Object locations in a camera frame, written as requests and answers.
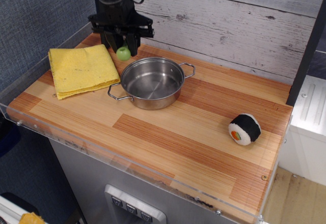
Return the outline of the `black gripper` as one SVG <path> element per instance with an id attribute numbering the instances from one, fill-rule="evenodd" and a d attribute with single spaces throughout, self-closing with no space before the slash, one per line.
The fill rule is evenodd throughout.
<path id="1" fill-rule="evenodd" d="M 93 30 L 104 32 L 106 41 L 114 52 L 123 46 L 122 35 L 126 35 L 131 56 L 137 55 L 141 37 L 154 37 L 153 20 L 139 14 L 133 0 L 98 1 L 97 13 L 88 17 Z"/>

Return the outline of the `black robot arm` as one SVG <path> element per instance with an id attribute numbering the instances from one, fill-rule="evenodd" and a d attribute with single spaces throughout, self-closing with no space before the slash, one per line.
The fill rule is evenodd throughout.
<path id="1" fill-rule="evenodd" d="M 131 53 L 138 54 L 141 38 L 154 37 L 153 20 L 139 14 L 135 4 L 144 0 L 95 0 L 96 14 L 88 17 L 94 33 L 101 36 L 102 44 L 117 51 L 123 44 Z"/>

